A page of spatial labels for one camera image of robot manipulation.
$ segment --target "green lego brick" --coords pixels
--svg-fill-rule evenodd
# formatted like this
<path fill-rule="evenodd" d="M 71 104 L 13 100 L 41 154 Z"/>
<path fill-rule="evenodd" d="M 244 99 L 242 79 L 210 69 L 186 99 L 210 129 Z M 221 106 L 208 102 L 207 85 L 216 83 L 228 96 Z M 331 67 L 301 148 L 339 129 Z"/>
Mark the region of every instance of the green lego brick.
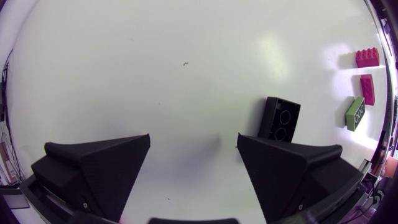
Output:
<path fill-rule="evenodd" d="M 354 103 L 346 112 L 347 129 L 355 131 L 359 122 L 362 120 L 363 114 L 365 114 L 365 98 L 359 96 L 354 100 Z"/>

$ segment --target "lego brick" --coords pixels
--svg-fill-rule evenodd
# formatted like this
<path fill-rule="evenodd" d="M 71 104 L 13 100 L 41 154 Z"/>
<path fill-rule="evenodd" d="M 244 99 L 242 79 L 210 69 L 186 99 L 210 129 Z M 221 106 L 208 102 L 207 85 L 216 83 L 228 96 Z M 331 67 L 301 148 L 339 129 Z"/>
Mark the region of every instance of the lego brick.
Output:
<path fill-rule="evenodd" d="M 358 68 L 379 66 L 379 52 L 377 48 L 359 50 L 356 52 L 355 61 Z"/>
<path fill-rule="evenodd" d="M 366 105 L 374 105 L 374 89 L 371 74 L 361 75 L 362 95 L 365 98 Z"/>
<path fill-rule="evenodd" d="M 350 131 L 355 131 L 365 114 L 365 98 L 357 97 L 346 112 L 346 125 Z"/>
<path fill-rule="evenodd" d="M 264 139 L 292 142 L 300 105 L 276 97 L 268 97 L 257 136 Z"/>

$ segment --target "black cable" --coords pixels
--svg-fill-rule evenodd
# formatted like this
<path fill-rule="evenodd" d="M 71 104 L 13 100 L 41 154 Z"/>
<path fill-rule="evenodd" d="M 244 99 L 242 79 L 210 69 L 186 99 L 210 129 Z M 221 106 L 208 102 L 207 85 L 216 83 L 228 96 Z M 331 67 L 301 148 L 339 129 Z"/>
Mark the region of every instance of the black cable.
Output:
<path fill-rule="evenodd" d="M 365 182 L 370 182 L 370 183 L 372 183 L 372 181 L 369 180 L 369 179 L 366 179 L 366 180 L 364 180 L 364 181 L 365 181 Z M 357 218 L 363 216 L 363 215 L 372 207 L 372 205 L 374 205 L 374 204 L 376 203 L 376 189 L 374 188 L 374 184 L 372 184 L 372 190 L 373 190 L 373 203 L 370 204 L 370 206 L 369 206 L 364 212 L 360 209 L 361 214 L 358 215 L 357 217 L 354 217 L 354 218 L 352 218 L 352 219 L 350 219 L 350 220 L 347 220 L 347 221 L 345 221 L 345 222 L 343 222 L 343 223 L 340 223 L 340 224 L 347 224 L 347 223 L 349 223 L 349 222 L 351 222 L 351 221 L 353 221 L 353 220 L 355 220 L 355 219 L 357 219 Z"/>
<path fill-rule="evenodd" d="M 3 136 L 5 136 L 5 134 L 4 133 L 1 133 L 1 142 L 2 142 L 2 137 Z M 6 155 L 6 157 L 7 157 L 7 159 L 10 161 L 10 157 L 8 156 L 8 153 L 6 152 L 6 150 L 7 150 L 7 148 L 2 148 L 3 149 L 3 152 L 5 153 L 5 155 Z"/>
<path fill-rule="evenodd" d="M 2 94 L 3 94 L 2 99 L 3 99 L 3 104 L 4 104 L 4 121 L 5 121 L 6 127 L 7 127 L 7 129 L 8 129 L 8 135 L 9 135 L 9 141 L 8 141 L 7 138 L 6 138 L 6 140 L 7 140 L 8 145 L 10 145 L 11 152 L 12 152 L 12 158 L 13 158 L 14 164 L 15 164 L 16 167 L 18 168 L 17 171 L 18 171 L 19 178 L 20 178 L 21 180 L 24 180 L 25 177 L 24 177 L 23 171 L 21 171 L 21 165 L 19 164 L 18 155 L 17 155 L 17 153 L 16 153 L 16 150 L 15 150 L 15 148 L 14 148 L 14 143 L 13 143 L 13 141 L 12 141 L 11 128 L 10 128 L 10 125 L 9 125 L 9 115 L 8 115 L 8 106 L 7 106 L 7 95 L 6 95 L 7 79 L 8 79 L 8 65 L 9 65 L 8 60 L 9 60 L 9 57 L 11 56 L 11 53 L 12 53 L 13 51 L 14 51 L 14 49 L 12 49 L 12 50 L 10 51 L 9 55 L 7 56 L 6 63 L 4 64 L 3 71 L 2 71 L 2 78 L 1 78 L 1 81 L 2 81 Z"/>
<path fill-rule="evenodd" d="M 372 207 L 372 205 L 373 205 L 373 204 L 371 204 L 371 205 L 369 206 L 369 208 L 367 208 L 364 212 L 362 212 L 362 210 L 360 209 L 360 211 L 361 211 L 361 214 L 360 214 L 360 215 L 358 215 L 357 217 L 354 217 L 354 218 L 352 218 L 352 219 L 350 219 L 350 220 L 348 220 L 348 221 L 345 221 L 345 222 L 343 222 L 343 223 L 340 223 L 340 224 L 347 224 L 347 223 L 349 223 L 349 222 L 351 222 L 351 221 L 354 221 L 355 219 L 357 219 L 357 218 L 363 216 L 363 215 Z"/>

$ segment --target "pink lego brick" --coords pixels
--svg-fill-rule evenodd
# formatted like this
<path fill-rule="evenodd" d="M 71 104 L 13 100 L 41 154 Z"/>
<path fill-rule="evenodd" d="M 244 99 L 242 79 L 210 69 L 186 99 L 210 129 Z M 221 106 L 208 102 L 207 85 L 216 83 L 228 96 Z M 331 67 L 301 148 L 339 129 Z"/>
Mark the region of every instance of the pink lego brick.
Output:
<path fill-rule="evenodd" d="M 359 50 L 356 52 L 355 61 L 358 68 L 379 66 L 379 52 L 377 48 Z"/>
<path fill-rule="evenodd" d="M 374 88 L 371 74 L 361 75 L 362 95 L 366 105 L 374 105 Z"/>

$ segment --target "wire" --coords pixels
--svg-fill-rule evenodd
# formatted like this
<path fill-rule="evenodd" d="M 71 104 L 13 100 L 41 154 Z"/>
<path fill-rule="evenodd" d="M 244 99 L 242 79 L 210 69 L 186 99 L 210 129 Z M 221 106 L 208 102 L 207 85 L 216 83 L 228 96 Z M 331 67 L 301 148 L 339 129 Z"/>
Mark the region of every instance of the wire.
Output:
<path fill-rule="evenodd" d="M 364 182 L 370 182 L 370 183 L 372 183 L 372 181 L 371 180 L 369 180 L 369 179 L 366 179 L 366 180 L 363 180 Z M 361 214 L 360 215 L 358 215 L 357 217 L 354 217 L 354 218 L 352 218 L 352 219 L 350 219 L 350 220 L 347 220 L 347 221 L 345 221 L 345 222 L 343 222 L 343 223 L 340 223 L 340 224 L 347 224 L 347 223 L 349 223 L 349 222 L 351 222 L 351 221 L 353 221 L 353 220 L 355 220 L 355 219 L 357 219 L 357 218 L 359 218 L 359 217 L 361 217 L 361 216 L 363 216 L 371 207 L 372 207 L 372 205 L 374 205 L 375 203 L 377 203 L 376 202 L 376 189 L 374 188 L 374 184 L 372 184 L 372 191 L 373 191 L 373 203 L 372 204 L 370 204 L 370 206 L 363 212 L 361 209 L 359 209 L 360 211 L 361 211 Z"/>
<path fill-rule="evenodd" d="M 2 70 L 2 77 L 1 77 L 1 81 L 2 81 L 2 99 L 3 99 L 3 104 L 4 104 L 4 123 L 6 125 L 6 128 L 8 130 L 8 136 L 9 139 L 7 138 L 7 133 L 5 132 L 5 128 L 4 125 L 1 126 L 1 130 L 2 130 L 2 136 L 1 138 L 3 138 L 3 135 L 5 136 L 6 142 L 9 145 L 10 151 L 11 151 L 11 155 L 12 155 L 12 160 L 14 162 L 15 165 L 15 169 L 18 173 L 18 179 L 20 181 L 25 179 L 25 175 L 21 169 L 21 165 L 19 164 L 19 159 L 18 159 L 18 155 L 16 153 L 16 150 L 14 148 L 14 143 L 12 141 L 12 134 L 11 134 L 11 128 L 9 125 L 9 115 L 8 115 L 8 106 L 7 106 L 7 95 L 6 95 L 6 89 L 7 89 L 7 79 L 8 79 L 8 65 L 9 65 L 9 58 L 12 54 L 12 52 L 14 51 L 14 49 L 12 49 L 9 53 L 9 55 L 7 56 L 6 59 L 6 63 L 4 64 L 3 70 Z"/>
<path fill-rule="evenodd" d="M 343 222 L 343 223 L 340 223 L 340 224 L 347 224 L 347 223 L 349 223 L 349 222 L 351 222 L 351 221 L 354 221 L 355 219 L 357 219 L 357 218 L 363 216 L 363 215 L 372 207 L 372 205 L 373 205 L 373 204 L 371 204 L 371 205 L 369 206 L 369 208 L 367 208 L 364 212 L 362 212 L 362 210 L 359 209 L 359 210 L 361 211 L 361 214 L 360 214 L 360 215 L 358 215 L 357 217 L 354 217 L 354 218 L 352 218 L 352 219 L 350 219 L 350 220 L 348 220 L 348 221 L 345 221 L 345 222 Z"/>

